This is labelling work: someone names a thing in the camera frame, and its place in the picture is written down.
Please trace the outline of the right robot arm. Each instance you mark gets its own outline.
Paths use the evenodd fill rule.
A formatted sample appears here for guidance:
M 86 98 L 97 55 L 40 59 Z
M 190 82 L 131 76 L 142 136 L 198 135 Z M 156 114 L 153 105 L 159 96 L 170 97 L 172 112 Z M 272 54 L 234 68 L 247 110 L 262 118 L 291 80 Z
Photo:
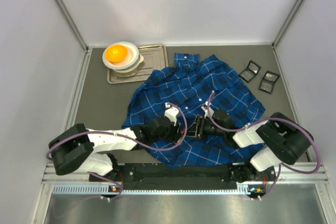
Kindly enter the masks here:
M 224 110 L 198 115 L 187 130 L 188 137 L 204 139 L 221 136 L 230 147 L 262 145 L 244 165 L 244 174 L 254 175 L 277 165 L 293 165 L 310 147 L 312 135 L 280 112 L 239 129 Z

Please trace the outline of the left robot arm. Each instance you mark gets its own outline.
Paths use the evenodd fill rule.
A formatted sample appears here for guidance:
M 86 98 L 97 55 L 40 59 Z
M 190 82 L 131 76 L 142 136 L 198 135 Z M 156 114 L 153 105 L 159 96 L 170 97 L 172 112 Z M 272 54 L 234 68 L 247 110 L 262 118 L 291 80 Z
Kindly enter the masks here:
M 52 160 L 58 176 L 78 171 L 106 176 L 118 170 L 118 163 L 111 151 L 131 151 L 137 146 L 150 149 L 160 140 L 173 145 L 180 143 L 180 124 L 166 116 L 117 131 L 95 131 L 79 123 L 49 143 L 47 156 Z

